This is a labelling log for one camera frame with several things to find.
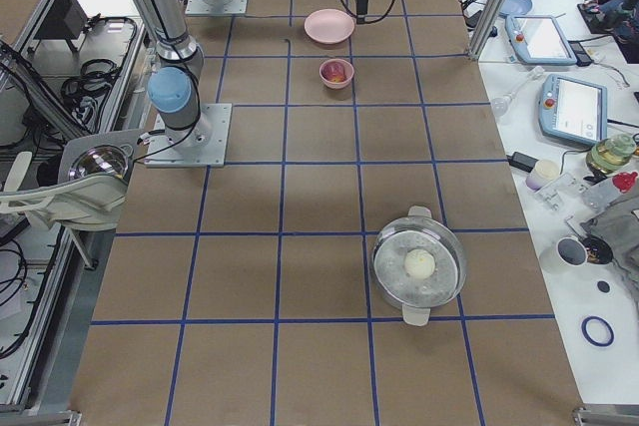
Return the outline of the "red apple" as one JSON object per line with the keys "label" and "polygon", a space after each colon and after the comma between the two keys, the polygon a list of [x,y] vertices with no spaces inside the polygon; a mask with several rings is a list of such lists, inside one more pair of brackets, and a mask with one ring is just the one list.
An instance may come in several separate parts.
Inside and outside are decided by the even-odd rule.
{"label": "red apple", "polygon": [[330,63],[322,68],[323,78],[330,83],[343,83],[347,80],[345,68],[340,63]]}

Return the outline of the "pink bowl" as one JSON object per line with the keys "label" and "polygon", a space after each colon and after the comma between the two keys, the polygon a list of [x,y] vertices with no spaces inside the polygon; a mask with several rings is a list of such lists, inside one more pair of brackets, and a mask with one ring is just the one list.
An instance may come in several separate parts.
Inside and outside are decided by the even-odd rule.
{"label": "pink bowl", "polygon": [[351,84],[354,66],[344,59],[327,59],[319,66],[319,76],[326,87],[334,90],[343,89]]}

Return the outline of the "pink plate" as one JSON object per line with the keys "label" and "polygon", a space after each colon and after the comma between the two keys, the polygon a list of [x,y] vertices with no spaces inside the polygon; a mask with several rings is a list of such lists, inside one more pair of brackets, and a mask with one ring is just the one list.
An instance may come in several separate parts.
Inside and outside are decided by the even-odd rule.
{"label": "pink plate", "polygon": [[333,45],[343,42],[353,33],[354,20],[336,9],[320,9],[310,13],[304,22],[306,34],[314,41]]}

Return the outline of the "blue plate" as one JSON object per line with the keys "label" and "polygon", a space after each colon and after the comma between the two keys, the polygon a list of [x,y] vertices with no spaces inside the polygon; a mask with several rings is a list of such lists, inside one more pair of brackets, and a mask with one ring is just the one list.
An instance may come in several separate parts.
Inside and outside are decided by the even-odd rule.
{"label": "blue plate", "polygon": [[504,0],[499,10],[499,16],[506,18],[511,15],[526,15],[532,8],[532,0]]}

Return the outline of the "shiny steel bowl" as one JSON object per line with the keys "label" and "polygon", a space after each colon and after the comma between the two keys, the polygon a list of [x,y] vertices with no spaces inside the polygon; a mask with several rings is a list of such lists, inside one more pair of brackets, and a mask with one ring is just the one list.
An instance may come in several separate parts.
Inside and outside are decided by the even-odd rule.
{"label": "shiny steel bowl", "polygon": [[129,169],[129,157],[116,146],[100,145],[79,155],[68,171],[70,180],[93,174],[109,174],[122,179]]}

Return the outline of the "light bulb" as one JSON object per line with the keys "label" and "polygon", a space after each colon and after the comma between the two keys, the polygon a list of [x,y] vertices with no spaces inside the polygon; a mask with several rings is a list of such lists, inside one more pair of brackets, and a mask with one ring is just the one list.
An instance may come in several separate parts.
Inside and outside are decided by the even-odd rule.
{"label": "light bulb", "polygon": [[515,97],[515,94],[507,93],[490,100],[490,107],[496,119],[503,117],[508,112]]}

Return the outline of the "upper teach pendant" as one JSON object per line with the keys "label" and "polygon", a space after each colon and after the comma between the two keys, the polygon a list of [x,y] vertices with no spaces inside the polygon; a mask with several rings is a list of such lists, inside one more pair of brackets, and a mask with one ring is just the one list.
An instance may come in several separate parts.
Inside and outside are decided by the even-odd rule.
{"label": "upper teach pendant", "polygon": [[572,66],[576,56],[553,16],[509,15],[505,31],[515,56],[525,64]]}

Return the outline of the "teach pendant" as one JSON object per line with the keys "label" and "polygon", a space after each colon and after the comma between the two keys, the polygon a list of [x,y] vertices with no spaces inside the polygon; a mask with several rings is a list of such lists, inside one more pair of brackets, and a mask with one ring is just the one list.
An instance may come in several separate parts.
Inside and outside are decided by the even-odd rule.
{"label": "teach pendant", "polygon": [[538,101],[543,135],[584,146],[607,138],[608,90],[562,75],[548,75]]}
{"label": "teach pendant", "polygon": [[553,16],[509,15],[505,31],[515,56],[525,64],[572,66],[576,56]]}

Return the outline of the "black power adapter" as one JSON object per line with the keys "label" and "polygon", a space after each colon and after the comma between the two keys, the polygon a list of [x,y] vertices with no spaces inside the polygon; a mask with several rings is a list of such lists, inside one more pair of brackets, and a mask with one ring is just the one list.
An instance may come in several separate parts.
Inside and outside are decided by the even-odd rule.
{"label": "black power adapter", "polygon": [[508,155],[507,160],[511,167],[526,173],[532,172],[536,163],[538,162],[537,159],[520,152],[513,152],[512,154]]}

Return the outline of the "lower teach pendant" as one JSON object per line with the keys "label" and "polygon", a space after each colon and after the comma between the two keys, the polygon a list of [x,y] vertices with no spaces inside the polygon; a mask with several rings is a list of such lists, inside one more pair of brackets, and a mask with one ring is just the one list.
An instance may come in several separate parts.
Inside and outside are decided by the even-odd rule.
{"label": "lower teach pendant", "polygon": [[584,146],[607,138],[608,90],[562,75],[548,75],[538,101],[543,135]]}

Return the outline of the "lavender white cup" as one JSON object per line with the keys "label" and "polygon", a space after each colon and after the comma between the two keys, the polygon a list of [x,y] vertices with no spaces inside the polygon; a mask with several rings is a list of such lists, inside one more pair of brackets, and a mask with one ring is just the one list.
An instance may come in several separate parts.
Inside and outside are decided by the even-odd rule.
{"label": "lavender white cup", "polygon": [[525,180],[526,186],[538,191],[560,176],[560,167],[550,160],[538,160]]}

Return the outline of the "steel steamer pot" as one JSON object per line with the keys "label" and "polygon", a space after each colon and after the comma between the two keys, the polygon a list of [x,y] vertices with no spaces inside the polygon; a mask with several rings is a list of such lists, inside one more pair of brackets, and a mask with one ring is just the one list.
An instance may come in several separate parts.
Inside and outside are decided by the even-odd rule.
{"label": "steel steamer pot", "polygon": [[371,261],[373,283],[412,326],[426,325],[433,309],[456,299],[467,276],[460,240],[422,206],[379,232]]}

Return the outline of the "white steamed bun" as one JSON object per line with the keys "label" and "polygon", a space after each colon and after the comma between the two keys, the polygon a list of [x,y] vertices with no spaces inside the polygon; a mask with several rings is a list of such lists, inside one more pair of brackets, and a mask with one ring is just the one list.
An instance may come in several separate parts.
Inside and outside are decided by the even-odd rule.
{"label": "white steamed bun", "polygon": [[435,259],[427,250],[415,248],[405,255],[403,268],[412,278],[427,279],[435,272]]}

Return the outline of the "white mug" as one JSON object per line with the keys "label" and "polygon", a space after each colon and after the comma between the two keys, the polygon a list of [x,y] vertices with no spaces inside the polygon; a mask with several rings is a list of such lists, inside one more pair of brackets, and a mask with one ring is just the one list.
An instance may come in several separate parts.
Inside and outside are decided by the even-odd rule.
{"label": "white mug", "polygon": [[565,236],[544,250],[540,266],[548,272],[563,273],[587,263],[588,251],[574,236]]}

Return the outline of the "grey cloth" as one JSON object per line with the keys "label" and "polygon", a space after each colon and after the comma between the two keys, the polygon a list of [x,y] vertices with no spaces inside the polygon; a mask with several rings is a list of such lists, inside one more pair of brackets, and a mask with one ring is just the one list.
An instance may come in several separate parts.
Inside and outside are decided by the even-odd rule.
{"label": "grey cloth", "polygon": [[631,297],[638,303],[638,186],[580,225],[611,247],[613,263]]}

